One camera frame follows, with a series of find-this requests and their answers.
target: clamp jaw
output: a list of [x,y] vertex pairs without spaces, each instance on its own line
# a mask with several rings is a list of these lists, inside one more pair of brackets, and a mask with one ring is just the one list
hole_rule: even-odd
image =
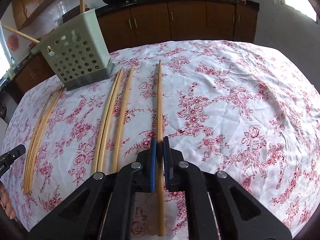
[[163,140],[166,188],[184,191],[189,240],[291,240],[290,230],[226,172],[201,171]]

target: person's hand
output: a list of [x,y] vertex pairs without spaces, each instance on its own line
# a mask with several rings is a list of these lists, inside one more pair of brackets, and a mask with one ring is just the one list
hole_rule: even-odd
[[11,200],[9,198],[9,194],[6,191],[6,189],[4,188],[3,183],[0,181],[0,204],[3,208],[5,208],[5,213],[7,214],[7,216],[10,219],[14,219],[16,217],[16,212],[14,211],[13,207],[12,207],[12,203]]

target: black countertop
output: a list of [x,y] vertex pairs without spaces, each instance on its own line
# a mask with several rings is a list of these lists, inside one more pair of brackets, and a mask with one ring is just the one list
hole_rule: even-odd
[[[118,5],[106,5],[96,9],[97,17],[102,17],[106,14],[113,13],[119,11],[123,8],[131,8],[141,4],[148,4],[148,3],[159,3],[159,2],[169,2],[169,1],[180,1],[180,0],[125,0],[124,3]],[[202,1],[214,1],[214,2],[223,2],[223,3],[230,3],[230,4],[243,4],[249,8],[259,11],[260,4],[253,1],[248,1],[244,4],[243,2],[235,1],[235,0],[202,0]]]

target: gray basket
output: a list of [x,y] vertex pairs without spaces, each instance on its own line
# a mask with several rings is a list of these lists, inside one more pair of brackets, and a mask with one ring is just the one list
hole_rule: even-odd
[[107,79],[113,72],[95,10],[67,21],[44,37],[32,50],[39,51],[67,90]]

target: floral tablecloth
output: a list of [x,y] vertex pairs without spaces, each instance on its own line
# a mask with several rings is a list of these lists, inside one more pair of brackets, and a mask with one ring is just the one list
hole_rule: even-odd
[[[163,62],[164,135],[203,171],[225,170],[295,236],[319,204],[320,95],[275,49],[229,41],[146,45],[111,54],[125,68],[113,111],[104,172],[110,173],[122,94],[135,66],[125,113],[120,166],[136,159],[156,133],[157,63]],[[26,155],[2,181],[17,217],[30,230],[92,173],[109,80],[65,91],[49,119],[36,158],[32,191],[23,194]],[[3,152],[29,147],[41,109],[62,84],[54,76],[25,94]],[[166,238],[188,235],[185,195],[165,192]],[[156,239],[156,195],[138,194],[132,236]]]

